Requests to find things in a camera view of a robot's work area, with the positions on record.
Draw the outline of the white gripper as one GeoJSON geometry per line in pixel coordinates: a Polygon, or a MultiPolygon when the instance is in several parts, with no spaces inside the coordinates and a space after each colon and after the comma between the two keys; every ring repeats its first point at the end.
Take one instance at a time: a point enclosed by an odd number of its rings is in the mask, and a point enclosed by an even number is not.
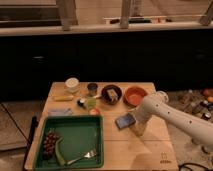
{"type": "Polygon", "coordinates": [[[132,126],[133,132],[137,136],[142,136],[147,127],[147,123],[151,118],[151,115],[141,108],[135,108],[134,110],[130,112],[130,114],[136,120],[136,123],[132,126]]]}

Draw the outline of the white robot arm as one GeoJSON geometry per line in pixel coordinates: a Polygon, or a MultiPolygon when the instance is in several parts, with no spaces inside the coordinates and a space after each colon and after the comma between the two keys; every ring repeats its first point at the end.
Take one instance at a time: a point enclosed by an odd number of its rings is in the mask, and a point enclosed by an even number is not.
{"type": "Polygon", "coordinates": [[[143,125],[152,115],[156,115],[213,151],[213,123],[172,108],[168,101],[169,97],[163,91],[148,94],[133,111],[133,115],[143,125]]]}

